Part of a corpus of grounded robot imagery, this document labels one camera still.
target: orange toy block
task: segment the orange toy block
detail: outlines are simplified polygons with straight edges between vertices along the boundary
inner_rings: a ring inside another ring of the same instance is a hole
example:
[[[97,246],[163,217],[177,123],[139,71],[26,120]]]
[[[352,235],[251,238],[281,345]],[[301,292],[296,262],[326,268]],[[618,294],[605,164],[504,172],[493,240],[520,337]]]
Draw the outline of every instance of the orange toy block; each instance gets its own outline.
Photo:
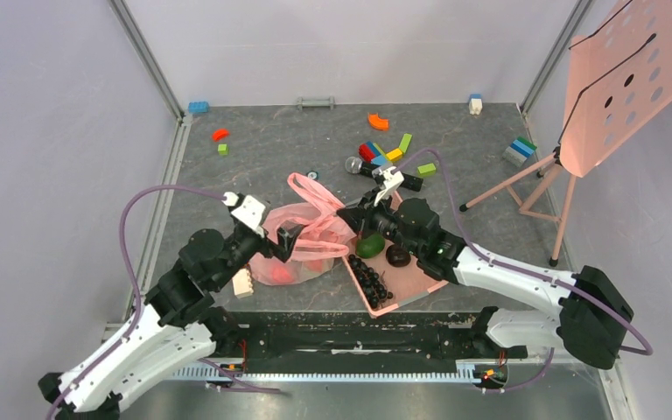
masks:
[[[221,139],[227,137],[230,133],[226,129],[218,129],[213,133],[213,140],[217,143]]]
[[[367,115],[369,125],[375,130],[385,131],[388,129],[390,121],[387,118],[380,118],[377,114]]]

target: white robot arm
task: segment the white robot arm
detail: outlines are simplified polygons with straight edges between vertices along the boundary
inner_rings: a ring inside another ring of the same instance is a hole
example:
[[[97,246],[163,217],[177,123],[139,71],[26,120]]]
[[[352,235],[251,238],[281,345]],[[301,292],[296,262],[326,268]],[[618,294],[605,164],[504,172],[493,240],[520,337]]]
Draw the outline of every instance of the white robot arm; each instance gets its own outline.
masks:
[[[234,232],[223,238],[202,229],[179,251],[174,267],[145,296],[140,318],[126,322],[78,366],[39,381],[45,399],[59,396],[59,418],[119,417],[140,395],[176,370],[220,347],[237,344],[238,325],[213,307],[210,291],[220,291],[256,253],[286,261],[303,227],[277,232],[278,243],[262,228],[266,205],[250,195],[225,194]]]
[[[378,186],[337,215],[364,237],[379,233],[409,251],[429,277],[495,291],[534,308],[485,308],[473,328],[499,348],[565,347],[595,368],[609,369],[619,354],[626,328],[565,286],[594,296],[626,322],[633,311],[606,275],[592,267],[580,273],[544,269],[496,255],[443,230],[425,199],[406,199],[390,209],[391,194],[403,181],[392,166],[375,170]]]

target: blue toy block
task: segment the blue toy block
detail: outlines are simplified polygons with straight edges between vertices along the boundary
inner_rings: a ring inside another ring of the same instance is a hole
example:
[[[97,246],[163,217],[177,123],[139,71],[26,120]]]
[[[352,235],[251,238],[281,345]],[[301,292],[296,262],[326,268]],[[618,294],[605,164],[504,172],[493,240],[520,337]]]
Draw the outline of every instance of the blue toy block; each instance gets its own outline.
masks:
[[[388,162],[389,162],[388,158],[384,157],[383,155],[380,155],[380,156],[372,159],[372,165],[377,165],[377,166],[383,166],[383,165],[387,164]]]
[[[189,102],[189,112],[192,114],[203,114],[210,110],[210,104],[207,101]]]

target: toy building block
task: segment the toy building block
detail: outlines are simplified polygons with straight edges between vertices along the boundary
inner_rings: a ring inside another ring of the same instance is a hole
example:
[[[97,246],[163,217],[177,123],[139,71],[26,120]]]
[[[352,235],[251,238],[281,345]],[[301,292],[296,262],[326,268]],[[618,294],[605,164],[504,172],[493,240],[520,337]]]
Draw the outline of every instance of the toy building block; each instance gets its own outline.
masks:
[[[223,138],[227,137],[230,134],[230,132],[226,129],[217,129],[213,133],[213,140],[217,143]]]
[[[535,154],[536,150],[537,146],[530,143],[526,138],[519,136],[506,148],[501,157],[518,167],[524,165],[524,162]]]
[[[210,110],[210,104],[206,101],[189,102],[189,112],[192,114],[203,114]]]
[[[479,94],[471,94],[468,105],[470,108],[470,115],[478,116],[480,115],[480,111],[483,109],[483,100],[480,98]]]
[[[372,162],[370,162],[370,163],[373,164],[373,165],[377,165],[377,166],[383,166],[383,165],[386,165],[388,163],[388,158],[384,157],[383,155],[380,155],[380,156],[372,159]]]
[[[408,151],[408,146],[410,144],[410,139],[413,138],[413,135],[411,134],[404,134],[403,139],[401,139],[401,145],[398,146],[398,149],[400,149],[403,154],[405,154],[406,151]]]
[[[375,130],[385,131],[388,129],[390,121],[387,118],[380,118],[377,114],[367,115],[369,125]]]
[[[372,162],[377,155],[369,148],[365,143],[360,146],[359,149],[361,160],[365,162]]]
[[[403,150],[400,149],[393,149],[385,155],[386,158],[392,163],[395,163],[403,158]]]
[[[383,149],[380,147],[379,144],[377,144],[377,143],[372,143],[372,142],[370,142],[370,143],[377,149],[377,152],[378,152],[378,153],[380,153],[381,155],[383,155],[383,156],[385,156],[385,157],[388,155],[387,153],[385,153],[385,150],[383,150]]]
[[[233,293],[237,298],[245,298],[254,294],[254,282],[249,269],[239,269],[233,276]]]
[[[437,173],[437,167],[434,164],[422,164],[418,167],[418,176],[419,178],[430,177]]]

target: white enclosure wall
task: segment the white enclosure wall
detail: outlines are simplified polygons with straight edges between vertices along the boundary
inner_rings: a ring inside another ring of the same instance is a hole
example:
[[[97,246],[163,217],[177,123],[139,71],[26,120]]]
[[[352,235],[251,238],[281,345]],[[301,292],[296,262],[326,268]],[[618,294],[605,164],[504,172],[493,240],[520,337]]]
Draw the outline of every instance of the white enclosure wall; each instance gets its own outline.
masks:
[[[174,126],[107,2],[0,0],[0,419],[44,418],[38,379],[121,319],[117,222]],[[130,216],[132,255],[150,208]]]
[[[521,102],[575,0],[126,0],[186,104]]]
[[[593,31],[613,3],[599,0],[580,33]],[[529,113],[543,155],[563,126],[567,73],[566,58]],[[561,206],[566,179],[559,181]],[[623,354],[630,402],[639,419],[672,418],[672,103],[578,181],[572,203],[565,242],[575,263],[607,273],[655,349],[651,357]]]

